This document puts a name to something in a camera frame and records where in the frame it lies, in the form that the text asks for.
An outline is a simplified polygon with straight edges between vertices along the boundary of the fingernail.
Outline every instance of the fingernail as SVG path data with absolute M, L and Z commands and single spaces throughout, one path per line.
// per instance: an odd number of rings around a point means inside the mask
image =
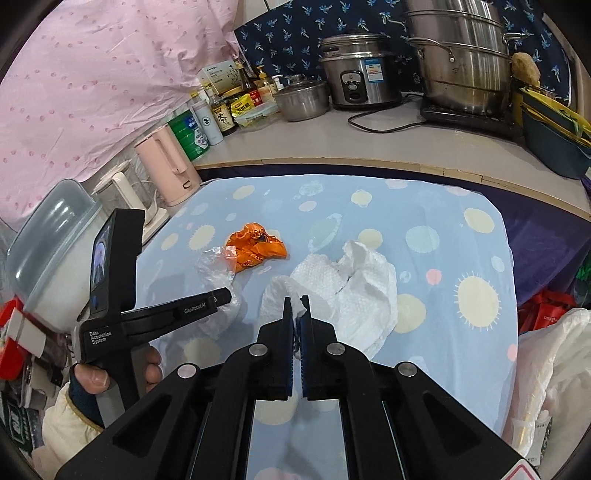
M 91 377 L 92 383 L 97 387 L 106 387 L 109 381 L 109 374 L 104 370 L 94 370 Z

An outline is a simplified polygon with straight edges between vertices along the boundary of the yellow seasoning packet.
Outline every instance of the yellow seasoning packet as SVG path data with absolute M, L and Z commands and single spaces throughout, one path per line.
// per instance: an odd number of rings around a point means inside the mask
M 251 108 L 254 108 L 255 104 L 252 101 L 251 96 L 246 93 L 242 95 L 238 100 L 235 100 L 230 105 L 230 110 L 232 111 L 233 116 L 242 115 L 245 112 L 248 112 Z

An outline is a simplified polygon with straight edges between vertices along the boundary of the pot handle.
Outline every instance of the pot handle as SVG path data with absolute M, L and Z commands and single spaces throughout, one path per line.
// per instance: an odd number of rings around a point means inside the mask
M 507 32 L 503 33 L 503 43 L 508 45 L 511 40 L 525 40 L 527 38 L 527 33 L 521 32 Z
M 423 37 L 407 38 L 407 43 L 411 47 L 416 48 L 420 52 L 421 58 L 422 58 L 422 55 L 423 55 L 423 51 L 421 50 L 421 48 L 419 48 L 419 46 L 416 46 L 416 45 L 413 45 L 413 44 L 416 44 L 416 43 L 429 43 L 431 45 L 435 45 L 436 47 L 442 48 L 443 50 L 445 50 L 449 54 L 449 61 L 451 63 L 453 63 L 453 62 L 456 61 L 456 58 L 453 55 L 453 52 L 452 52 L 452 50 L 449 47 L 446 47 L 444 45 L 441 45 L 438 41 L 431 40 L 430 38 L 423 38 Z

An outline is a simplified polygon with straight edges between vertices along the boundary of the navy blue palm tree fabric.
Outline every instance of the navy blue palm tree fabric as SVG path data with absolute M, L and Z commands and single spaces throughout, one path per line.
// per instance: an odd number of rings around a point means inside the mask
M 568 59 L 546 24 L 534 0 L 494 0 L 505 28 L 527 38 L 512 41 L 511 53 L 532 55 L 541 72 L 541 84 L 561 98 L 570 97 Z M 303 73 L 324 78 L 320 40 L 349 30 L 383 33 L 396 54 L 402 90 L 422 90 L 414 50 L 402 17 L 401 0 L 290 0 L 236 29 L 248 61 L 264 65 L 268 75 Z

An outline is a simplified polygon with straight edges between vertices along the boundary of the purple fabric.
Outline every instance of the purple fabric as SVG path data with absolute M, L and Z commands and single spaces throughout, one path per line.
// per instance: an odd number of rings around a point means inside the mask
M 513 252 L 517 305 L 542 288 L 567 291 L 591 247 L 591 222 L 552 205 L 506 190 L 387 168 L 336 165 L 269 165 L 200 170 L 203 180 L 301 174 L 339 174 L 456 185 L 482 193 L 500 211 Z

